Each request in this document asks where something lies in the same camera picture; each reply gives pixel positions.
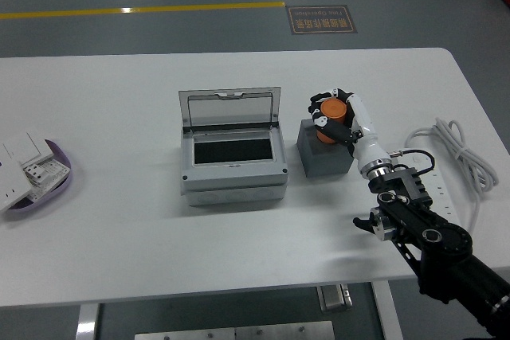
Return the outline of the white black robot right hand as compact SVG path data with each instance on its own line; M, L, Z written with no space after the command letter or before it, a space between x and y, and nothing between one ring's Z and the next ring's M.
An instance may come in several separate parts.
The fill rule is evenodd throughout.
M316 131L347 147L363 178L372 180L393 170L390 155L379 145L372 118L355 93L335 88L310 98L308 112Z

